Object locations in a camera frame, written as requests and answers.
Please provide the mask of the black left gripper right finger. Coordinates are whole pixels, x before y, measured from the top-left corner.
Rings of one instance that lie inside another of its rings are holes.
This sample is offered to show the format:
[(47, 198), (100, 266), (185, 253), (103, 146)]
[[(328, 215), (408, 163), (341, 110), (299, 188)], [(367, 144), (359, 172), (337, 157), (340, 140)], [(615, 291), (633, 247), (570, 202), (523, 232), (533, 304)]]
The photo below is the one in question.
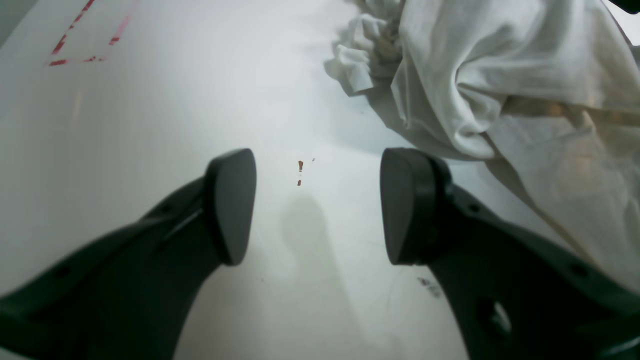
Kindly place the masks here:
[(639, 358), (639, 296), (500, 219), (441, 158), (387, 148), (380, 192), (388, 259), (430, 269), (471, 360)]

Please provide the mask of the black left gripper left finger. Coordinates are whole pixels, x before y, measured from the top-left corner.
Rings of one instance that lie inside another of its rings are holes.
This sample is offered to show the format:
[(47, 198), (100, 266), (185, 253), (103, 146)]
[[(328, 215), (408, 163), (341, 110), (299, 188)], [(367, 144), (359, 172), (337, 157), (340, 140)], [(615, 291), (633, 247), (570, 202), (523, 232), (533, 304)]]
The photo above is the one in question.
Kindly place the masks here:
[(246, 255), (256, 185), (249, 148), (215, 157), (138, 221), (3, 296), (2, 348), (32, 360), (171, 360), (205, 280)]

